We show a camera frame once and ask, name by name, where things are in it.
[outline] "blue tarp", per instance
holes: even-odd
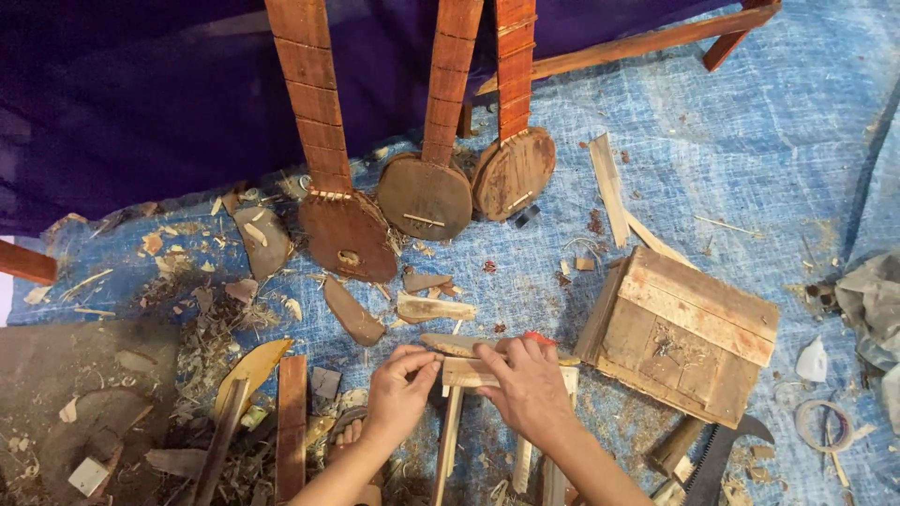
[[[544,126],[557,146],[556,171],[537,201],[539,218],[521,230],[478,220],[449,245],[428,244],[433,257],[407,248],[400,261],[419,272],[454,275],[465,290],[460,300],[479,308],[476,320],[465,322],[461,334],[498,337],[493,328],[503,322],[505,335],[539,330],[571,350],[607,271],[573,273],[566,286],[560,286],[554,272],[561,259],[571,260],[572,253],[562,251],[571,239],[612,243],[608,235],[586,230],[591,209],[600,209],[604,220],[605,212],[588,151],[579,148],[579,142],[609,132],[613,148],[628,150],[630,156],[629,163],[619,163],[625,207],[703,271],[780,308],[771,365],[760,372],[747,412],[762,420],[776,439],[777,458],[756,465],[783,483],[745,479],[755,503],[843,504],[831,459],[808,447],[795,431],[795,408],[806,399],[834,399],[851,415],[854,427],[876,427],[840,453],[841,465],[856,504],[898,503],[900,456],[888,446],[900,445],[877,391],[861,385],[852,332],[836,316],[814,320],[789,287],[839,276],[849,264],[900,241],[900,134],[896,126],[889,128],[900,95],[900,4],[788,2],[712,74],[698,61],[709,43],[572,72],[536,86],[532,124]],[[496,116],[478,107],[473,121],[481,135],[463,144],[483,149],[496,135]],[[389,146],[391,154],[413,148],[407,140]],[[382,167],[381,162],[358,161],[354,168],[356,184],[371,188]],[[227,217],[220,220],[221,214],[210,216],[213,199],[214,194],[187,197],[175,211],[126,222],[92,239],[90,227],[68,223],[53,241],[61,276],[48,294],[51,302],[27,306],[22,298],[33,285],[17,280],[10,322],[93,318],[74,313],[75,302],[115,312],[116,318],[158,312],[173,321],[189,320],[195,308],[175,316],[172,306],[189,298],[198,283],[210,280],[220,291],[222,282],[248,276],[233,223]],[[294,230],[296,207],[275,207]],[[759,230],[763,237],[698,221],[695,215]],[[166,248],[177,244],[189,252],[192,283],[159,306],[142,309],[138,302],[144,284],[158,269],[153,258],[139,256],[141,237],[162,225],[186,222],[200,229],[163,237]],[[204,230],[222,230],[229,245],[219,249],[203,236]],[[204,241],[211,244],[204,247]],[[623,256],[636,244],[637,238],[631,238],[628,248],[613,248],[603,254],[604,260]],[[707,247],[709,256],[702,253]],[[496,263],[496,274],[482,272],[485,260]],[[206,261],[215,272],[200,270]],[[114,270],[99,291],[84,290],[73,302],[59,300],[63,291],[106,268]],[[344,373],[342,391],[366,386],[369,374],[396,345],[417,342],[421,331],[450,332],[455,325],[431,321],[390,329],[370,349],[368,367],[363,366],[362,349],[328,312],[315,281],[304,276],[317,267],[299,254],[286,268],[292,271],[268,281],[264,292],[274,290],[274,295],[300,301],[302,323],[272,303],[281,323],[258,335],[239,332],[237,340],[249,349],[285,335],[295,338],[292,351],[307,354],[311,366]],[[393,321],[390,305],[374,288],[358,282],[346,286],[372,313]],[[392,293],[399,288],[399,280],[388,286]],[[829,354],[829,373],[825,383],[807,390],[797,384],[793,367],[799,351],[818,335]],[[338,366],[342,357],[348,360]],[[274,382],[264,389],[273,393]],[[398,453],[409,464],[405,479],[395,477],[388,484],[391,501],[430,491],[443,413],[439,395],[434,401]],[[677,422],[674,410],[583,366],[577,412],[647,492],[661,484],[644,456]],[[466,397],[459,443],[462,449],[448,481],[450,496],[456,503],[487,504],[491,488],[509,477],[511,465],[505,457],[514,454],[515,437],[489,403]],[[759,443],[741,441],[730,472],[744,478],[751,460],[747,447]],[[487,458],[484,464],[481,454]],[[532,493],[537,481],[531,482]]]

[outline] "hand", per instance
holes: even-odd
[[[545,453],[560,436],[584,430],[569,401],[556,347],[532,339],[502,339],[497,349],[507,350],[509,364],[483,344],[472,350],[497,376],[500,388],[479,386],[476,392],[490,399],[513,430]]]
[[[368,416],[361,438],[391,448],[399,446],[419,423],[428,391],[435,384],[443,361],[443,355],[421,346],[401,345],[395,349],[372,373]]]

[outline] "instrument neck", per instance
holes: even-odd
[[[325,1],[265,0],[265,7],[313,192],[350,194],[353,182]]]
[[[528,128],[531,64],[535,46],[535,0],[497,0],[497,89],[502,144]]]
[[[425,114],[422,160],[447,167],[469,78],[482,0],[440,0]]]

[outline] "wooden string instrument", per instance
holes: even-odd
[[[451,156],[482,4],[439,1],[422,152],[393,157],[378,182],[384,216],[419,239],[452,239],[472,220],[472,187]]]
[[[324,0],[265,0],[312,182],[300,204],[313,260],[363,281],[397,274],[388,223],[353,188]]]
[[[507,219],[531,204],[556,167],[556,144],[529,127],[535,0],[497,0],[499,137],[472,172],[472,203],[489,220]]]

